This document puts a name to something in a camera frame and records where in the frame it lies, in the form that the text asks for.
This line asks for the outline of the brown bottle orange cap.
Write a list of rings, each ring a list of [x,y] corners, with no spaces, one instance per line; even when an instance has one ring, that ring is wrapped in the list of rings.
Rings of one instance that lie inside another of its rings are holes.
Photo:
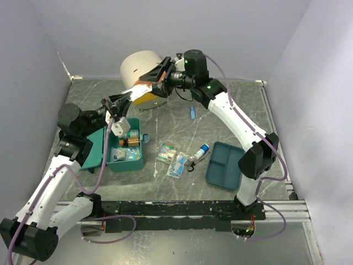
[[[139,147],[141,145],[141,141],[139,137],[128,137],[126,139],[120,139],[119,145],[121,147]]]

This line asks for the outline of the blue cotton ball bag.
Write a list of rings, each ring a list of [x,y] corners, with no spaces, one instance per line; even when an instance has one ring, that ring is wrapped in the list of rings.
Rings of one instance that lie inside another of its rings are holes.
[[[142,157],[139,147],[117,147],[112,148],[110,153],[110,161],[137,161]]]

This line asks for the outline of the teal medicine box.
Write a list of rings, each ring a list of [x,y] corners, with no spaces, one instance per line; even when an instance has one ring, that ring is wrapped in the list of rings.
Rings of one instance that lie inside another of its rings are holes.
[[[141,123],[138,118],[128,118],[128,122],[131,125],[131,131],[139,133],[139,146],[121,146],[120,139],[112,132],[110,133],[106,165],[111,169],[112,172],[115,173],[138,171],[144,167],[143,148],[144,144],[149,142],[149,135],[142,133]],[[106,128],[103,128],[88,136],[88,140],[93,143],[93,146],[81,170],[87,169],[92,173],[95,168],[102,165],[106,135],[105,131]]]

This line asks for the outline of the cotton swab packet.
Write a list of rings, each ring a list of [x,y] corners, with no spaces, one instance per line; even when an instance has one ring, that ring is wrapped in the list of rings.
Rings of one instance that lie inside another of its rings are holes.
[[[156,160],[164,163],[171,163],[174,157],[178,154],[179,149],[180,146],[173,142],[163,142],[156,155]]]

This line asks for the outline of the elastic bandage roll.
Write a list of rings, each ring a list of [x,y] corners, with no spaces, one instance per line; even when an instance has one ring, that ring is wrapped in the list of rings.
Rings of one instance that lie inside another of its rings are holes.
[[[193,155],[194,161],[202,160],[210,150],[210,146],[208,144],[203,144],[198,151]]]

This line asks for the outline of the small blue white packets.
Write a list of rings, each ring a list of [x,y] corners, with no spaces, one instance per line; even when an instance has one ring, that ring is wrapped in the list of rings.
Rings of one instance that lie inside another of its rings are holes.
[[[167,176],[179,179],[183,174],[186,165],[190,162],[190,157],[185,154],[178,154],[167,170]]]

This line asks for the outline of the blue divided tray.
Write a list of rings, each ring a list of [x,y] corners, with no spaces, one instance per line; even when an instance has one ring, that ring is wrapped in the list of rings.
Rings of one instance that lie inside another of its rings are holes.
[[[216,141],[210,154],[205,181],[208,184],[237,191],[242,175],[238,162],[244,154],[242,148]]]

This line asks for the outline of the white blue gauze packet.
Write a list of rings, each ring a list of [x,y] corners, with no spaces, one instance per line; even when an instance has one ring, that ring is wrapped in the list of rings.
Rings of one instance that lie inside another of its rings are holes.
[[[137,84],[129,89],[124,90],[121,92],[121,94],[127,94],[129,101],[133,102],[151,91],[151,84]]]

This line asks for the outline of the white plastic bottle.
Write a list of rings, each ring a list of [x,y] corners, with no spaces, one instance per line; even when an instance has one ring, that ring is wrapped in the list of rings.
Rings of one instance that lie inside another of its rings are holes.
[[[126,139],[126,138],[131,138],[131,137],[137,137],[139,138],[140,137],[140,131],[138,129],[132,129],[124,134],[122,134],[121,136],[123,139]]]

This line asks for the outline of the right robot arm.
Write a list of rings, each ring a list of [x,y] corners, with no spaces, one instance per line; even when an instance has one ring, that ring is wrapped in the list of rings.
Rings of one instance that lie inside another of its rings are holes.
[[[163,98],[176,88],[189,90],[194,100],[220,118],[235,135],[245,153],[238,162],[242,180],[234,213],[244,220],[253,213],[260,181],[276,160],[279,137],[257,126],[232,99],[230,88],[210,77],[208,59],[209,56],[197,49],[184,52],[177,62],[166,57],[141,75],[136,84],[146,84],[152,94]]]

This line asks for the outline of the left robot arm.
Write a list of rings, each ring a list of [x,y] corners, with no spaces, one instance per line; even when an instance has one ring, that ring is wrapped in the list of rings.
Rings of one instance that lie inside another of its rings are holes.
[[[130,104],[131,94],[124,93],[102,99],[101,107],[96,110],[82,110],[73,103],[60,108],[57,121],[60,142],[43,179],[15,217],[1,221],[8,264],[13,264],[14,253],[33,262],[46,261],[61,237],[76,223],[105,218],[101,197],[96,194],[103,172],[91,190],[83,187],[76,174],[93,147],[89,135],[102,128],[107,136],[112,129],[116,136],[128,131],[126,114]]]

